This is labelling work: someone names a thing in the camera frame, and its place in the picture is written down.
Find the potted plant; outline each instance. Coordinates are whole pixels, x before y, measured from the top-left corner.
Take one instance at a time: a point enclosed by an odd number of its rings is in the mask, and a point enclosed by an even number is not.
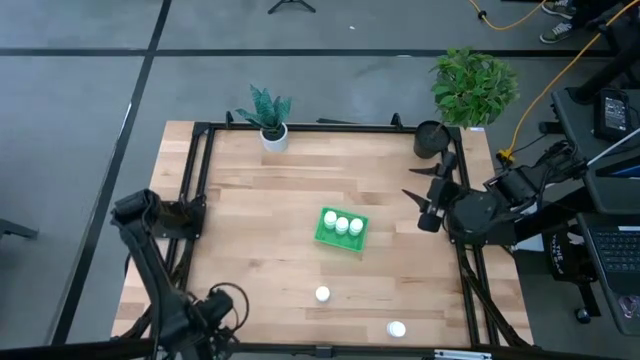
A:
[[[450,136],[444,125],[465,129],[489,125],[519,96],[509,64],[470,48],[448,50],[431,71],[437,71],[431,91],[442,121],[418,126],[414,152],[421,158],[447,148]]]
[[[267,151],[283,152],[287,149],[289,132],[284,121],[291,111],[291,98],[282,100],[278,96],[273,102],[269,90],[258,90],[251,85],[251,95],[256,113],[252,114],[244,109],[236,112],[253,126],[260,129],[262,144]]]

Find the shoe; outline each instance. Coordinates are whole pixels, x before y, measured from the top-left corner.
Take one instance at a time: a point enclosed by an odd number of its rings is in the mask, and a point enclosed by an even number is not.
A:
[[[561,22],[551,30],[545,31],[540,35],[540,41],[545,44],[555,44],[573,35],[573,26],[569,23]]]
[[[569,0],[545,1],[542,4],[542,11],[551,15],[560,15],[567,20],[571,20],[576,14],[576,8],[569,5]]]

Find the green leafy plant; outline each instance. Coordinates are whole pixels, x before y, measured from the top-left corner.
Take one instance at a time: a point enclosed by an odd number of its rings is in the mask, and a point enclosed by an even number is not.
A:
[[[516,74],[509,64],[471,48],[449,49],[431,69],[436,70],[431,90],[442,115],[441,125],[465,129],[489,125],[519,97]]]
[[[251,85],[251,95],[256,113],[250,113],[244,109],[237,109],[236,112],[245,118],[253,126],[262,129],[263,132],[277,135],[282,131],[282,123],[291,112],[291,98],[282,100],[278,96],[273,102],[266,88],[262,91]]]

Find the tripod stand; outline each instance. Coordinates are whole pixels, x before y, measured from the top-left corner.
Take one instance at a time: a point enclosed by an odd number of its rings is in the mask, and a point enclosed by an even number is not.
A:
[[[269,11],[267,11],[267,14],[269,14],[269,15],[273,14],[278,9],[278,7],[280,7],[280,5],[282,5],[284,3],[294,3],[294,2],[297,2],[300,5],[306,7],[307,10],[311,11],[312,13],[316,12],[316,9],[313,6],[307,4],[304,0],[280,0],[280,1],[278,1],[277,4],[273,5],[273,7],[271,9],[269,9]]]

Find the yellow cable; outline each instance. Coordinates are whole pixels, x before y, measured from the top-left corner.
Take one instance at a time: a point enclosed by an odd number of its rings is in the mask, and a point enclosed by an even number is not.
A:
[[[486,16],[482,16],[482,20],[484,20],[484,22],[487,23],[487,25],[489,25],[490,28],[492,28],[493,30],[496,31],[504,31],[504,30],[509,30],[513,27],[516,27],[518,25],[520,25],[523,21],[527,20],[531,15],[533,15],[538,9],[540,9],[540,7],[542,6],[542,4],[544,4],[547,0],[543,0],[540,4],[538,4],[538,6],[536,6],[533,10],[531,10],[530,13],[527,14],[527,16],[523,17],[522,19],[514,22],[513,24],[509,25],[509,26],[495,26],[493,25],[491,22],[489,22],[489,19],[487,19]],[[482,10],[480,9],[480,7],[478,6],[478,4],[476,4],[476,2],[474,0],[469,0],[469,2],[471,3],[471,5],[473,5],[474,8],[476,8],[476,11],[478,12],[478,14],[480,14],[482,12]]]
[[[607,21],[607,25],[606,26],[611,25],[625,11],[627,11],[632,6],[638,4],[639,2],[640,2],[640,0],[633,0],[631,3],[629,3],[627,6],[625,6],[622,10],[620,10],[617,14],[615,14],[611,18],[611,20]],[[549,85],[547,85],[547,87],[544,88],[542,93],[540,95],[538,95],[538,97],[535,100],[533,100],[531,105],[529,105],[529,107],[527,108],[527,111],[525,111],[524,114],[522,115],[522,117],[520,118],[520,121],[518,122],[518,126],[516,126],[516,130],[513,133],[513,139],[511,140],[511,145],[509,146],[509,149],[500,150],[498,152],[505,160],[511,160],[512,159],[511,155],[513,154],[513,148],[515,148],[515,146],[516,146],[516,140],[518,139],[518,133],[520,132],[520,127],[522,126],[522,123],[524,122],[524,119],[526,119],[527,116],[529,115],[529,113],[531,112],[531,109],[533,109],[533,107],[538,103],[538,101],[540,101],[540,99],[542,99],[542,97],[549,91],[549,89],[551,89],[551,87],[558,81],[558,79],[560,79],[562,77],[562,75],[564,75],[567,72],[567,70],[569,70],[578,61],[578,59],[580,59],[580,57],[585,53],[585,51],[587,51],[587,49],[589,49],[591,47],[591,45],[593,45],[593,43],[595,43],[599,38],[600,38],[600,33],[596,34],[596,36],[594,36],[593,39],[591,39],[591,41],[589,41],[589,43],[578,53],[578,55],[576,55],[576,57],[569,63],[569,65],[567,65],[564,69],[562,69],[562,71],[549,83]]]

